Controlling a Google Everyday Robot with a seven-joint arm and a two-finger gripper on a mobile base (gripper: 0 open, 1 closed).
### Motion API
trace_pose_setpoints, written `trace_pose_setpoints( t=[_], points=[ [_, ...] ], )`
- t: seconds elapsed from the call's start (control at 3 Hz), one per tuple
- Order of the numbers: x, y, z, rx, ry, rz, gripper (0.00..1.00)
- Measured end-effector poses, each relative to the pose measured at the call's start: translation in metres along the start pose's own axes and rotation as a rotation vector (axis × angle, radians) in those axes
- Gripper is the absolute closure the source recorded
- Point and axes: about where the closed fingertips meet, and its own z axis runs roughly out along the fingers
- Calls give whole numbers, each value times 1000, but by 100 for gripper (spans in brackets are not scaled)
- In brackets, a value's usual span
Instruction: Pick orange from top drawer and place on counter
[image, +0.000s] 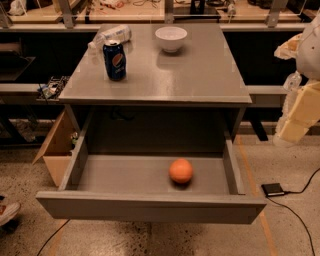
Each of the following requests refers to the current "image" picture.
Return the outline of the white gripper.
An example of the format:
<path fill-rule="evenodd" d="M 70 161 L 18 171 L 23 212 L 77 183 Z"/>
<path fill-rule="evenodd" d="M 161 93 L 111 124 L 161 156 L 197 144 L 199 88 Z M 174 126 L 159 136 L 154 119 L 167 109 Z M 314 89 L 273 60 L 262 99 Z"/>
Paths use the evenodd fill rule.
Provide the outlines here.
<path fill-rule="evenodd" d="M 291 147 L 320 120 L 320 82 L 308 82 L 291 90 L 286 96 L 282 112 L 273 143 Z"/>

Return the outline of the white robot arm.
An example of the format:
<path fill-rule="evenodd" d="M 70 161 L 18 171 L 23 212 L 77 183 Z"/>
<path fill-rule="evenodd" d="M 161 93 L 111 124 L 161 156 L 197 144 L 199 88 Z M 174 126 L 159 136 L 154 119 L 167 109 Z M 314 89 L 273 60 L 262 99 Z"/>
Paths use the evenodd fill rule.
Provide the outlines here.
<path fill-rule="evenodd" d="M 288 93 L 273 138 L 275 145 L 290 147 L 320 120 L 320 15 L 302 33 L 279 46 L 274 55 L 296 60 L 296 71 L 283 85 Z"/>

